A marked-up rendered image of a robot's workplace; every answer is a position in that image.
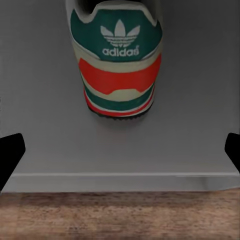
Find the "gym shoe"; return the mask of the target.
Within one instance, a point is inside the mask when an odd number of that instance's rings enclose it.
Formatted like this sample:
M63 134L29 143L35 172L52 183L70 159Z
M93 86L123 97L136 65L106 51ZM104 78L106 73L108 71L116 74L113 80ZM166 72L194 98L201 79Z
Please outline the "gym shoe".
M150 110L164 48L161 0L65 0L89 109L137 119Z

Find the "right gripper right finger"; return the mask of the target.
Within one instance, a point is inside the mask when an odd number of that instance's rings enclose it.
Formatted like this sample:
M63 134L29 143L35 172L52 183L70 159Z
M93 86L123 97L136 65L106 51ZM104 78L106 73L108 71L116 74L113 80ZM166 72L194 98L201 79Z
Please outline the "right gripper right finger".
M240 134L229 133L224 150L240 172Z

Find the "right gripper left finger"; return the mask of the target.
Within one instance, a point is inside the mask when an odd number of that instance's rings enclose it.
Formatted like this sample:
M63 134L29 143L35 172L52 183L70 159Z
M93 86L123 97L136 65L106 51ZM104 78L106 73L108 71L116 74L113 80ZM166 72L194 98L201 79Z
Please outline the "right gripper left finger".
M0 138L0 192L26 151L21 133Z

